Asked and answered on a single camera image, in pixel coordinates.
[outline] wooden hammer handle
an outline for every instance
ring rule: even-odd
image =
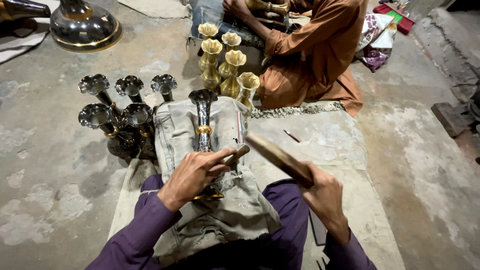
[[[279,169],[290,175],[295,181],[305,188],[313,186],[312,175],[307,165],[300,163],[278,145],[269,140],[250,133],[245,136],[245,141],[257,150],[264,158]]]
[[[237,150],[237,152],[231,156],[227,161],[225,161],[225,165],[230,165],[234,162],[236,162],[239,158],[245,156],[246,153],[250,152],[250,147],[248,145],[243,145],[240,147],[240,149]]]

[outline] hand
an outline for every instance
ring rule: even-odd
[[[158,198],[166,208],[176,212],[197,196],[217,175],[230,171],[223,159],[236,152],[234,147],[229,147],[216,153],[188,153],[157,193]]]
[[[223,0],[222,6],[225,13],[230,13],[242,21],[252,16],[252,13],[247,8],[247,4],[245,4],[245,0]]]
[[[342,183],[311,161],[302,163],[308,166],[313,177],[313,186],[303,190],[303,198],[337,243],[348,244],[350,232],[342,211]]]

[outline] stained floor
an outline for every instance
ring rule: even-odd
[[[82,76],[110,84],[136,74],[148,88],[169,73],[186,99],[200,87],[198,46],[187,47],[189,19],[149,19],[99,1],[124,25],[108,50],[77,54],[51,37],[0,65],[0,261],[6,269],[83,269],[103,247],[128,164],[99,130],[79,125],[96,98],[78,92]],[[448,83],[410,37],[397,34],[392,58],[372,74],[351,65],[365,105],[356,116],[368,172],[407,269],[480,269],[480,154],[465,133],[453,140],[430,111],[456,102]],[[108,91],[124,108],[126,97]]]

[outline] worn denim cloth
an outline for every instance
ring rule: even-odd
[[[219,97],[212,103],[214,151],[243,145],[247,112],[232,98]],[[185,154],[196,149],[196,106],[190,100],[163,104],[156,110],[154,123],[155,147],[166,183]],[[168,266],[220,243],[256,239],[280,228],[277,211],[262,195],[252,171],[244,166],[247,156],[232,171],[219,176],[223,199],[189,202],[180,209],[182,218],[155,245],[154,257],[161,265]]]

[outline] broom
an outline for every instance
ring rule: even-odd
[[[408,35],[412,29],[412,26],[415,24],[414,21],[408,19],[399,10],[394,9],[385,3],[381,4],[380,6],[376,6],[373,9],[373,12],[394,17],[396,20],[397,29],[405,35]]]

